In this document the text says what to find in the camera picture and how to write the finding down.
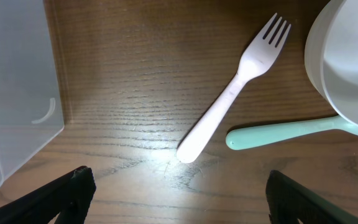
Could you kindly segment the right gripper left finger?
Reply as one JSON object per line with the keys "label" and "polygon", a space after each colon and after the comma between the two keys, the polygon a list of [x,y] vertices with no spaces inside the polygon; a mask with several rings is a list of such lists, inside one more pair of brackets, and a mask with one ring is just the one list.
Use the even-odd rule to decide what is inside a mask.
{"label": "right gripper left finger", "polygon": [[84,224],[96,191],[91,168],[81,166],[0,207],[0,224]]}

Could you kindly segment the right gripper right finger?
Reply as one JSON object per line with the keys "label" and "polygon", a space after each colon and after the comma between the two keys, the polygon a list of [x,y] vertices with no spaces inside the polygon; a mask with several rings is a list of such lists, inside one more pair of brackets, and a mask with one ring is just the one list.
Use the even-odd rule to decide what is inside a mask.
{"label": "right gripper right finger", "polygon": [[358,217],[277,170],[270,171],[265,194],[271,224],[358,224]]}

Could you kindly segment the clear plastic container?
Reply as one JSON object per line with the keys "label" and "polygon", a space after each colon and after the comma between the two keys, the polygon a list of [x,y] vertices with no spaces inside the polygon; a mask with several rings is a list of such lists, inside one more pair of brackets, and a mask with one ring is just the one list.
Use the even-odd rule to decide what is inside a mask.
{"label": "clear plastic container", "polygon": [[41,0],[0,0],[0,186],[64,127]]}

